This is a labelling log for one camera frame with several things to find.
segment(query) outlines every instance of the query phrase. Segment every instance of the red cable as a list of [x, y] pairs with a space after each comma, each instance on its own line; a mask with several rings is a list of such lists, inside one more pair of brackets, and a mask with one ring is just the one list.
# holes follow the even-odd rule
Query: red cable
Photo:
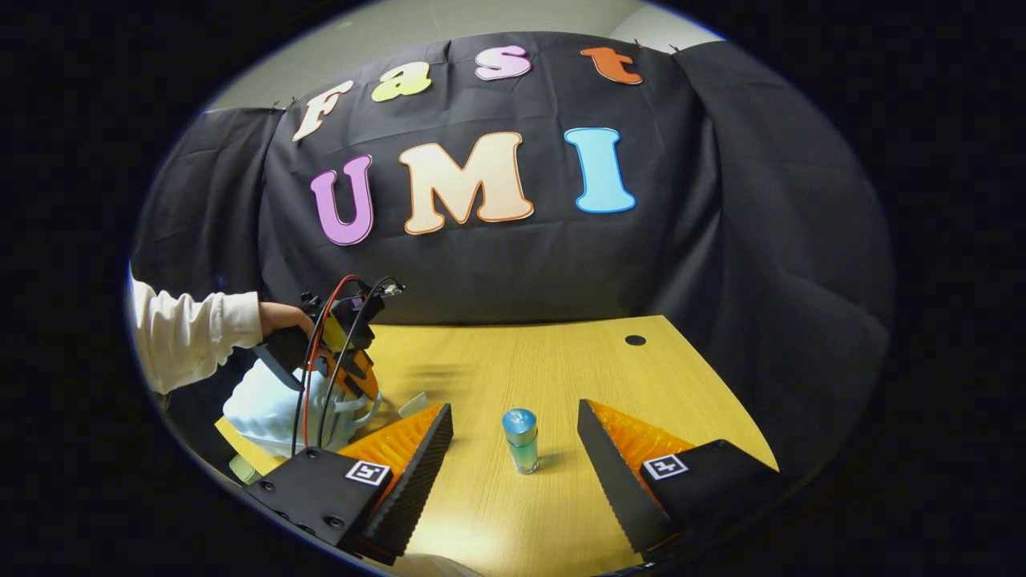
[[310, 384], [312, 379], [312, 373], [314, 372], [314, 358], [317, 358], [318, 344], [320, 343], [321, 335], [324, 334], [324, 323], [327, 322], [327, 317], [331, 313], [331, 303], [334, 302], [334, 298], [339, 296], [339, 292], [342, 291], [344, 284], [350, 280], [359, 280], [360, 277], [355, 274], [347, 274], [342, 280], [339, 281], [339, 285], [334, 287], [334, 292], [331, 293], [331, 298], [327, 300], [324, 304], [324, 310], [321, 311], [322, 319], [320, 321], [320, 329], [317, 330], [317, 334], [314, 335], [314, 346], [310, 351], [310, 358], [307, 359], [307, 379], [305, 386], [303, 387], [304, 394], [306, 394], [306, 400], [303, 403], [303, 446], [310, 447], [310, 443], [307, 441], [307, 430], [309, 429], [307, 423], [307, 412], [310, 409]]

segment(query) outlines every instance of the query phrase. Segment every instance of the wooden table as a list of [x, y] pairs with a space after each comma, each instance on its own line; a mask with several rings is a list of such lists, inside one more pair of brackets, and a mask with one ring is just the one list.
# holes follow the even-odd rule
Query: wooden table
[[[374, 325], [368, 353], [386, 397], [366, 434], [418, 393], [450, 402], [455, 434], [407, 553], [449, 557], [485, 576], [594, 575], [641, 563], [577, 434], [590, 398], [695, 445], [724, 438], [777, 469], [726, 385], [662, 316], [527, 326]], [[625, 342], [629, 335], [646, 340]], [[513, 468], [500, 422], [538, 416], [538, 470]], [[219, 429], [262, 474], [284, 459]], [[403, 557], [392, 568], [404, 573]]]

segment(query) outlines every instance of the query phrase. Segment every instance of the small bottle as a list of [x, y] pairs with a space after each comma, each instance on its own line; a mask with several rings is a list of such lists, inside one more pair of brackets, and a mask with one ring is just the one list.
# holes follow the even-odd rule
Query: small bottle
[[526, 409], [514, 409], [503, 416], [503, 429], [517, 472], [530, 474], [538, 468], [538, 419]]

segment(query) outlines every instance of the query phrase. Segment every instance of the white sleeve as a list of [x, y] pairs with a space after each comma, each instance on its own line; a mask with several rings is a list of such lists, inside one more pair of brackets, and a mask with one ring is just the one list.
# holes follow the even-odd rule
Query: white sleeve
[[214, 293], [197, 303], [189, 295], [175, 300], [131, 282], [135, 352], [150, 388], [159, 393], [213, 375], [233, 346], [249, 348], [263, 340], [256, 293]]

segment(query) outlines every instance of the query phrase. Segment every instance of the black cable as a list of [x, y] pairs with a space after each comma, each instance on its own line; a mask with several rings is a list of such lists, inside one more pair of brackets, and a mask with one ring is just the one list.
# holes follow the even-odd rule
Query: black cable
[[349, 334], [346, 335], [346, 344], [342, 345], [342, 353], [339, 355], [339, 361], [334, 364], [334, 371], [331, 372], [331, 378], [327, 381], [327, 390], [324, 392], [324, 406], [321, 407], [320, 424], [317, 426], [317, 447], [319, 448], [323, 447], [321, 444], [324, 433], [324, 418], [327, 416], [327, 403], [331, 397], [331, 389], [334, 388], [334, 379], [339, 376], [339, 369], [342, 368], [342, 360], [346, 357], [346, 351], [349, 349], [349, 342], [353, 339], [353, 334], [356, 332], [356, 328], [360, 324], [360, 317], [363, 316], [363, 311], [366, 310], [367, 304], [370, 302], [370, 299], [374, 298], [374, 292], [381, 288], [385, 281], [389, 279], [392, 279], [392, 281], [396, 284], [399, 283], [399, 281], [393, 276], [386, 276], [379, 280], [378, 283], [370, 288], [370, 292], [367, 293], [366, 298], [363, 300], [363, 306], [360, 307], [360, 310], [356, 311], [356, 318], [353, 319], [353, 324], [349, 328]]
[[317, 340], [317, 331], [319, 331], [321, 325], [324, 323], [324, 318], [327, 315], [323, 314], [323, 310], [321, 311], [321, 314], [317, 315], [317, 322], [314, 323], [314, 332], [310, 337], [310, 342], [307, 344], [307, 353], [303, 355], [303, 380], [301, 381], [303, 386], [300, 387], [299, 398], [295, 401], [295, 418], [292, 420], [292, 457], [295, 456], [297, 437], [300, 432], [300, 414], [303, 412], [303, 393], [307, 389], [307, 374], [310, 371], [310, 353], [316, 346], [314, 341]]

